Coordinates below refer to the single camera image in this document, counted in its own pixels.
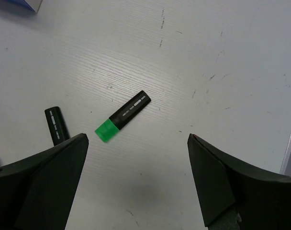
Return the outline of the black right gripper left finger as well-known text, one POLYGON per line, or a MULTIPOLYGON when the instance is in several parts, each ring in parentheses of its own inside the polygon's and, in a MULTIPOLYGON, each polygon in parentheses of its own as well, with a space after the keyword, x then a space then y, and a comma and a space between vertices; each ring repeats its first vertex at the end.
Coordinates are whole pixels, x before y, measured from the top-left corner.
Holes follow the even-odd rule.
POLYGON ((88 146, 80 133, 0 167, 0 230, 65 229, 88 146))

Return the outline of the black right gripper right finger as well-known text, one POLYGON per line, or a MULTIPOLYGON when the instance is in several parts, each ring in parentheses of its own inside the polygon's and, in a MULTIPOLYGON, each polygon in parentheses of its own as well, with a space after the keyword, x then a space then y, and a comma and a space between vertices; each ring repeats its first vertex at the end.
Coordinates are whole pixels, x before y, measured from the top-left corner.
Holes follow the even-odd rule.
POLYGON ((210 230, 291 230, 291 177, 233 157, 197 135, 189 159, 210 230))

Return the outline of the pink cap highlighter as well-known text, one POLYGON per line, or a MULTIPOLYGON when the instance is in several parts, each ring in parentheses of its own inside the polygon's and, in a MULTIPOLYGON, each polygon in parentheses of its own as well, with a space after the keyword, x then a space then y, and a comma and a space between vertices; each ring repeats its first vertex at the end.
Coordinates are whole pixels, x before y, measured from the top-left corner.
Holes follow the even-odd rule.
POLYGON ((70 139, 65 120, 58 106, 45 109, 45 117, 54 146, 70 139))

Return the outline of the green cap highlighter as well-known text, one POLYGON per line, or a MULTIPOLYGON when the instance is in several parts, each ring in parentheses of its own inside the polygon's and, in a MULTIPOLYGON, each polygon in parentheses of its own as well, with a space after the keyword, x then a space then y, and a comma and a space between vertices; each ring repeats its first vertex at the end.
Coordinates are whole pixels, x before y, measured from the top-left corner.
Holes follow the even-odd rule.
POLYGON ((115 113, 113 113, 104 123, 102 123, 95 130, 96 135, 103 142, 108 142, 133 118, 135 118, 150 102, 151 98, 144 91, 140 91, 115 113))

